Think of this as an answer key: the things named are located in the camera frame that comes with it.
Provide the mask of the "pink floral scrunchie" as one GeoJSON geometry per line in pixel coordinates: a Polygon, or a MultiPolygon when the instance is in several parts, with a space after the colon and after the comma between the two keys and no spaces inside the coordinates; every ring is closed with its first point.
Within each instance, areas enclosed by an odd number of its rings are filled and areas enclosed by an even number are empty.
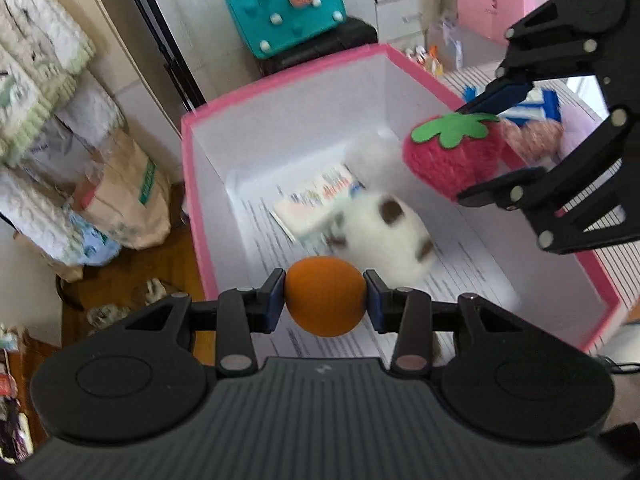
{"type": "Polygon", "coordinates": [[[501,125],[506,145],[526,162],[540,162],[560,149],[564,128],[556,120],[529,120],[518,126],[503,118],[501,125]]]}

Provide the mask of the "purple plush toy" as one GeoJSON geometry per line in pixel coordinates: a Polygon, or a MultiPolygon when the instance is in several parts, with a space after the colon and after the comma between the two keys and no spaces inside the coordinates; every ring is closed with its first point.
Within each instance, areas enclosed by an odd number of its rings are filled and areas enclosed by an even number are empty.
{"type": "Polygon", "coordinates": [[[563,133],[558,157],[564,159],[600,125],[602,117],[582,101],[562,103],[560,112],[563,133]]]}

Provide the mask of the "blue snack packet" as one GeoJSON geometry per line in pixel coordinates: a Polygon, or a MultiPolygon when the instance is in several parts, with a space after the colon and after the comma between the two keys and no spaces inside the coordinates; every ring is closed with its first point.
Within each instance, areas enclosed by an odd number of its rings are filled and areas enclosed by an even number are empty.
{"type": "Polygon", "coordinates": [[[535,87],[527,93],[526,99],[498,114],[502,119],[510,120],[519,127],[526,122],[554,120],[562,122],[558,94],[551,89],[535,87]]]}

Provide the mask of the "white brown plush toy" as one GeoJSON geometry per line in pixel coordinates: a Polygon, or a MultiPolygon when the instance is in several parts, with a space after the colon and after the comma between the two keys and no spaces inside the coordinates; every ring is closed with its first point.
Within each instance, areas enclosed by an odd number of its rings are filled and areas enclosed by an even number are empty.
{"type": "Polygon", "coordinates": [[[435,244],[420,216],[387,193],[363,191],[344,203],[326,244],[359,271],[375,271],[390,288],[415,285],[435,261],[435,244]]]}

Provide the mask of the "orange soft ball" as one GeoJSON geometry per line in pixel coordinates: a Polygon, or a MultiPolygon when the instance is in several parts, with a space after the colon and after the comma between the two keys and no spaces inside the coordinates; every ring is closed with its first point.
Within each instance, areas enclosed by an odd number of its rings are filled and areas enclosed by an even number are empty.
{"type": "Polygon", "coordinates": [[[286,272],[284,291],[291,318],[314,336],[347,334],[364,315],[366,281],[339,258],[317,256],[294,263],[286,272]]]}

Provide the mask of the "red strawberry plush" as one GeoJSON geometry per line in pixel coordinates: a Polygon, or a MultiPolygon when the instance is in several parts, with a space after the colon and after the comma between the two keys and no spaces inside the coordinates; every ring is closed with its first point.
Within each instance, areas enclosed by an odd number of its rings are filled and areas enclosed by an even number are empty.
{"type": "Polygon", "coordinates": [[[414,127],[402,144],[411,173],[448,200],[495,177],[504,148],[493,114],[449,113],[414,127]]]}

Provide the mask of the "pink cardboard box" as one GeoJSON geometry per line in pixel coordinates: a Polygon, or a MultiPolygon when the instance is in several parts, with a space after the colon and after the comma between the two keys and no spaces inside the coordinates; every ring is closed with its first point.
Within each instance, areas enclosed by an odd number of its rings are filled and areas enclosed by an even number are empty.
{"type": "MultiPolygon", "coordinates": [[[[402,138],[461,103],[387,46],[312,62],[222,96],[182,121],[186,197],[205,295],[258,286],[306,256],[273,220],[283,194],[339,164],[364,140],[402,138]]],[[[625,321],[637,291],[619,249],[542,252],[526,220],[496,207],[462,208],[421,183],[408,202],[434,236],[425,290],[440,301],[477,292],[584,351],[625,321]]]]}

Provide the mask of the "brown paper bag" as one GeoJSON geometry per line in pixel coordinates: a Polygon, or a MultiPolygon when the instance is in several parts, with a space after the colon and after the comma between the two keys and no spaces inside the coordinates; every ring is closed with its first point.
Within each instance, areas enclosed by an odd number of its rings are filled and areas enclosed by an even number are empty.
{"type": "Polygon", "coordinates": [[[168,237],[170,191],[156,162],[117,129],[86,162],[73,210],[116,243],[143,250],[168,237]]]}

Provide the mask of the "white wardrobe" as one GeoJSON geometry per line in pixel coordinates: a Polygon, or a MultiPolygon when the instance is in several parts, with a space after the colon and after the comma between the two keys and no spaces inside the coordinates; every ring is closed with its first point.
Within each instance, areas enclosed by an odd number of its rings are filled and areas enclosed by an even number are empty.
{"type": "MultiPolygon", "coordinates": [[[[206,99],[259,77],[224,0],[155,0],[206,99]]],[[[440,0],[344,0],[347,13],[374,26],[378,40],[401,50],[422,44],[440,0]]]]}

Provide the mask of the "black suitcase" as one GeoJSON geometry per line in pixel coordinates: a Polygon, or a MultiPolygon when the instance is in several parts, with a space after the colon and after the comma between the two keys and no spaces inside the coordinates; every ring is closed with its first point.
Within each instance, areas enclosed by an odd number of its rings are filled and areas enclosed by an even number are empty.
{"type": "Polygon", "coordinates": [[[349,16],[344,23],[334,29],[322,32],[271,58],[257,60],[256,64],[260,76],[267,77],[318,58],[377,42],[378,32],[372,25],[360,18],[349,16]]]}

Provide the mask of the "white fleece trousers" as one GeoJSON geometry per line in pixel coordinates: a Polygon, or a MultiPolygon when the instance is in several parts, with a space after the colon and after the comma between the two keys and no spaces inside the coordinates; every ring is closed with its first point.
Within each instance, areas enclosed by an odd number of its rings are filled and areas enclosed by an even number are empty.
{"type": "Polygon", "coordinates": [[[64,266],[103,266],[120,245],[73,208],[82,182],[99,180],[100,157],[125,125],[118,105],[88,70],[16,165],[1,165],[1,214],[64,266]]]}

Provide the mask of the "teal felt handbag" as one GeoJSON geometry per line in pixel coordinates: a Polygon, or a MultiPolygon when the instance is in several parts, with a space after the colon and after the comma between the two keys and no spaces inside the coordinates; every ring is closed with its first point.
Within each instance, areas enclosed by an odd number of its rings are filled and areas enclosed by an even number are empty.
{"type": "Polygon", "coordinates": [[[343,0],[226,0],[233,24],[258,60],[296,47],[344,23],[343,0]]]}

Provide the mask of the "white green fleece jacket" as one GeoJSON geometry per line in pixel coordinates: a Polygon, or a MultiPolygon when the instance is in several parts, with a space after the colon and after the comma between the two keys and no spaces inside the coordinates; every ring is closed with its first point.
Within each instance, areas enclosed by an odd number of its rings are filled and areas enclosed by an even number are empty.
{"type": "Polygon", "coordinates": [[[58,0],[1,0],[1,161],[15,165],[96,54],[58,0]]]}

